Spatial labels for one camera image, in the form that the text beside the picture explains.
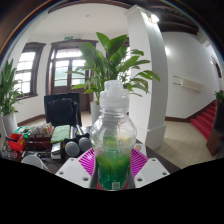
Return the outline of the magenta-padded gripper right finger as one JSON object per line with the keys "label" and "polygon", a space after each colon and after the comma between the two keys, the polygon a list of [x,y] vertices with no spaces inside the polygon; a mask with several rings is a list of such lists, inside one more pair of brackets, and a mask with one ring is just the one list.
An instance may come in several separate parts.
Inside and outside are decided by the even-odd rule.
{"label": "magenta-padded gripper right finger", "polygon": [[169,175],[169,171],[157,158],[148,158],[140,151],[131,152],[128,188],[141,188]]}

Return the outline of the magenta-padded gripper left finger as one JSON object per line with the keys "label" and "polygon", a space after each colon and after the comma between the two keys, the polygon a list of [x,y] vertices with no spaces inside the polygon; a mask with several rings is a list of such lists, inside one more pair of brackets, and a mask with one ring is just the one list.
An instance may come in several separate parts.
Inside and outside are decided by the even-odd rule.
{"label": "magenta-padded gripper left finger", "polygon": [[97,172],[94,150],[89,149],[78,158],[69,158],[56,172],[56,176],[83,188],[95,188]]}

